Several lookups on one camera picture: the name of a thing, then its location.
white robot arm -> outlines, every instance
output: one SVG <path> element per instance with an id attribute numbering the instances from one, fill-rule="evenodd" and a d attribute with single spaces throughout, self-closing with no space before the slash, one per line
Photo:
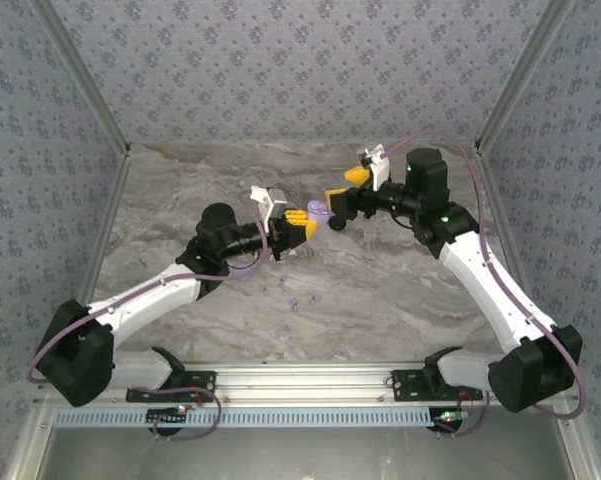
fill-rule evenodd
<path id="1" fill-rule="evenodd" d="M 262 233 L 279 260 L 283 251 L 304 243 L 317 229 L 307 212 L 286 208 L 279 190 L 252 187 L 251 198 L 259 204 L 264 225 L 238 225 L 229 205 L 212 204 L 202 213 L 197 235 L 162 273 L 106 300 L 61 305 L 38 348 L 35 368 L 73 406 L 89 403 L 111 384 L 160 387 L 172 373 L 174 359 L 168 352 L 121 352 L 118 347 L 168 311 L 208 295 L 223 280 L 251 273 L 230 276 L 227 259 L 259 253 L 258 262 L 264 263 L 268 253 L 262 252 Z"/>
<path id="2" fill-rule="evenodd" d="M 330 227 L 342 230 L 358 212 L 365 218 L 377 211 L 388 212 L 394 219 L 409 218 L 416 239 L 454 273 L 484 312 L 503 351 L 487 354 L 451 347 L 427 357 L 423 374 L 434 396 L 444 386 L 472 387 L 492 391 L 506 408 L 517 412 L 569 388 L 574 381 L 571 368 L 530 320 L 551 332 L 576 363 L 582 338 L 572 326 L 559 328 L 543 313 L 493 252 L 488 251 L 490 265 L 485 263 L 478 223 L 466 209 L 449 201 L 447 165 L 441 153 L 429 148 L 412 150 L 407 154 L 405 183 L 392 182 L 383 173 L 378 185 L 375 171 L 389 171 L 389 159 L 383 153 L 382 145 L 371 152 L 359 152 L 362 166 L 345 174 L 356 187 L 326 192 L 334 214 Z M 509 295 L 489 267 L 495 269 Z M 521 313 L 511 296 L 531 314 L 529 317 Z"/>

small purple piece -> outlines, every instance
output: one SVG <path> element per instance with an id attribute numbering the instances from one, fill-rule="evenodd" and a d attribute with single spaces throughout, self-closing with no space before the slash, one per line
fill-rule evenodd
<path id="1" fill-rule="evenodd" d="M 307 211 L 309 212 L 309 220 L 315 220 L 320 225 L 325 225 L 331 217 L 327 202 L 320 200 L 311 200 L 307 205 Z"/>
<path id="2" fill-rule="evenodd" d="M 242 264 L 242 265 L 236 265 L 235 267 L 230 267 L 231 268 L 231 275 L 235 276 L 236 273 L 239 272 L 243 272 L 243 270 L 246 270 L 249 267 L 248 263 Z M 252 275 L 244 275 L 244 277 L 236 277 L 236 280 L 238 280 L 239 282 L 248 282 L 249 280 L 251 280 Z"/>

gray marble floor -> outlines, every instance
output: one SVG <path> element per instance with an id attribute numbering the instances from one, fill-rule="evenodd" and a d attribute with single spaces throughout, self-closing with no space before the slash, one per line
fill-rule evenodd
<path id="1" fill-rule="evenodd" d="M 306 206 L 347 186 L 356 144 L 153 145 L 131 150 L 131 168 L 95 299 L 159 273 L 195 234 L 202 210 L 224 201 L 249 221 L 238 194 L 278 186 Z M 452 198 L 475 214 L 463 161 L 441 148 Z M 407 148 L 392 156 L 403 178 Z M 502 260 L 489 213 L 488 233 Z M 248 282 L 225 282 L 131 337 L 125 349 L 160 345 L 183 360 L 421 360 L 450 345 L 494 351 L 489 324 L 467 291 L 388 215 L 359 218 L 344 232 L 319 229 L 296 255 L 269 262 Z M 289 279 L 277 286 L 281 275 Z M 269 296 L 259 291 L 266 285 Z M 313 307 L 309 300 L 319 294 Z M 297 313 L 289 300 L 300 302 Z"/>

blue floral wallpaper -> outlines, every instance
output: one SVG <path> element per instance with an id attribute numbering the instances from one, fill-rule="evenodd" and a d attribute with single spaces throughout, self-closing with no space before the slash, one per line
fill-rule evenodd
<path id="1" fill-rule="evenodd" d="M 584 337 L 601 447 L 601 0 L 576 4 L 488 156 L 533 297 Z"/>
<path id="2" fill-rule="evenodd" d="M 118 165 L 25 0 L 0 0 L 0 478 L 25 366 L 76 294 Z"/>
<path id="3" fill-rule="evenodd" d="M 54 0 L 132 143 L 473 139 L 546 0 Z"/>

purple cable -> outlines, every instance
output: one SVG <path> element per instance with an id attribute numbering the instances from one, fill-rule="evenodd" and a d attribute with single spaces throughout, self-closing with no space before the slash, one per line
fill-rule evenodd
<path id="1" fill-rule="evenodd" d="M 576 384 L 578 386 L 578 405 L 572 412 L 556 413 L 553 410 L 550 410 L 546 407 L 542 407 L 539 405 L 535 405 L 535 408 L 540 410 L 543 413 L 551 415 L 560 420 L 570 420 L 572 418 L 578 417 L 582 412 L 584 412 L 584 409 L 587 406 L 587 391 L 586 391 L 586 387 L 585 387 L 585 381 L 582 376 L 582 373 L 580 372 L 580 369 L 578 368 L 578 365 L 573 360 L 573 358 L 571 357 L 571 355 L 569 354 L 567 349 L 553 335 L 553 333 L 551 333 L 551 331 L 549 329 L 547 329 L 544 325 L 542 325 L 542 323 L 540 323 L 538 321 L 538 319 L 536 319 L 535 316 L 532 315 L 531 311 L 528 310 L 522 304 L 522 302 L 515 296 L 515 294 L 511 290 L 509 290 L 507 285 L 504 283 L 504 280 L 502 280 L 502 278 L 498 274 L 498 271 L 495 269 L 495 267 L 489 261 L 489 245 L 487 243 L 487 236 L 486 236 L 485 228 L 484 228 L 484 211 L 483 211 L 483 206 L 482 206 L 482 195 L 480 194 L 480 187 L 479 187 L 479 181 L 478 181 L 479 176 L 475 170 L 475 167 L 471 163 L 471 160 L 469 159 L 469 154 L 467 154 L 467 151 L 464 149 L 464 147 L 460 144 L 460 142 L 458 142 L 458 140 L 456 140 L 451 135 L 446 134 L 442 130 L 435 130 L 435 129 L 420 130 L 418 132 L 411 133 L 411 134 L 407 135 L 406 137 L 404 137 L 396 145 L 394 145 L 389 150 L 387 150 L 385 153 L 383 153 L 382 158 L 387 158 L 389 155 L 391 155 L 393 152 L 395 152 L 402 145 L 409 143 L 412 140 L 414 140 L 418 137 L 421 137 L 423 135 L 436 135 L 436 136 L 445 138 L 445 139 L 451 141 L 462 152 L 464 161 L 467 165 L 467 168 L 469 169 L 469 174 L 471 175 L 471 182 L 473 183 L 473 188 L 476 193 L 476 200 L 478 202 L 478 225 L 480 226 L 480 233 L 478 236 L 480 239 L 480 250 L 481 250 L 482 258 L 484 259 L 485 265 L 489 269 L 491 276 L 493 277 L 495 282 L 498 284 L 498 286 L 500 287 L 502 292 L 509 298 L 509 300 L 511 300 L 511 302 L 518 308 L 518 310 L 520 310 L 520 312 L 533 324 L 533 326 L 536 327 L 538 330 L 540 330 L 542 332 L 542 334 L 549 339 L 549 341 L 553 344 L 553 346 L 556 347 L 556 350 L 558 350 L 558 352 L 560 352 L 560 354 L 563 356 L 563 358 L 567 362 L 567 365 L 569 365 L 569 368 L 573 372 L 573 376 L 574 376 Z"/>
<path id="2" fill-rule="evenodd" d="M 249 213 L 251 213 L 253 215 L 253 218 L 255 219 L 256 227 L 258 228 L 258 232 L 260 233 L 260 237 L 262 239 L 262 252 L 264 253 L 264 252 L 266 252 L 267 248 L 269 248 L 269 245 L 267 243 L 267 234 L 264 231 L 264 226 L 262 225 L 262 222 L 260 221 L 260 214 L 258 213 L 257 210 L 254 211 L 251 208 L 251 206 L 249 205 L 248 195 L 241 194 L 240 201 L 247 208 Z M 44 347 L 42 347 L 40 349 L 40 351 L 35 355 L 35 357 L 33 357 L 33 360 L 29 364 L 29 368 L 27 369 L 27 380 L 29 382 L 35 383 L 35 384 L 49 383 L 47 380 L 45 380 L 43 378 L 35 378 L 33 376 L 33 372 L 35 371 L 36 367 L 38 366 L 38 363 L 40 363 L 40 360 L 47 353 L 49 353 L 49 350 L 51 350 L 66 335 L 73 332 L 74 330 L 77 330 L 78 328 L 87 324 L 91 320 L 95 320 L 100 315 L 103 315 L 104 313 L 106 313 L 108 311 L 109 308 L 118 308 L 118 307 L 124 305 L 125 303 L 133 300 L 134 298 L 137 298 L 140 295 L 143 295 L 143 294 L 153 290 L 154 288 L 158 288 L 160 286 L 165 285 L 166 283 L 175 282 L 177 280 L 190 280 L 190 279 L 212 280 L 212 281 L 213 280 L 240 280 L 243 277 L 252 275 L 256 270 L 258 270 L 262 265 L 265 264 L 265 262 L 267 261 L 267 255 L 264 255 L 263 253 L 260 254 L 260 256 L 258 257 L 258 260 L 253 265 L 253 267 L 244 269 L 244 270 L 240 270 L 239 272 L 236 272 L 235 274 L 226 275 L 226 276 L 225 275 L 203 275 L 203 274 L 198 274 L 198 273 L 180 273 L 178 275 L 171 275 L 170 277 L 165 277 L 161 280 L 156 280 L 153 283 L 145 285 L 144 287 L 119 298 L 112 304 L 108 305 L 106 308 L 102 308 L 96 312 L 89 313 L 87 316 L 81 318 L 77 322 L 72 323 L 68 327 L 60 330 L 55 336 L 53 336 L 51 338 L 51 340 L 49 340 L 44 345 Z"/>
<path id="3" fill-rule="evenodd" d="M 222 402 L 220 402 L 220 399 L 218 398 L 218 396 L 215 393 L 213 393 L 211 390 L 207 390 L 206 388 L 183 387 L 183 388 L 165 388 L 165 389 L 161 390 L 161 389 L 140 387 L 140 388 L 135 388 L 134 390 L 137 390 L 139 392 L 145 392 L 145 393 L 189 393 L 189 392 L 203 393 L 203 394 L 211 397 L 213 399 L 213 401 L 215 402 L 215 404 L 218 406 L 218 414 L 216 415 L 216 418 L 213 420 L 213 423 L 211 424 L 211 426 L 209 428 L 207 428 L 205 431 L 194 434 L 194 435 L 186 435 L 186 436 L 180 436 L 180 437 L 165 437 L 164 435 L 160 435 L 158 433 L 158 424 L 166 415 L 159 415 L 158 418 L 156 418 L 156 421 L 153 422 L 153 429 L 152 429 L 153 434 L 156 436 L 156 439 L 165 440 L 167 442 L 186 442 L 189 440 L 198 440 L 199 438 L 203 438 L 203 437 L 206 437 L 207 435 L 212 434 L 216 430 L 216 428 L 218 428 L 218 425 L 220 424 L 220 420 L 222 419 Z"/>

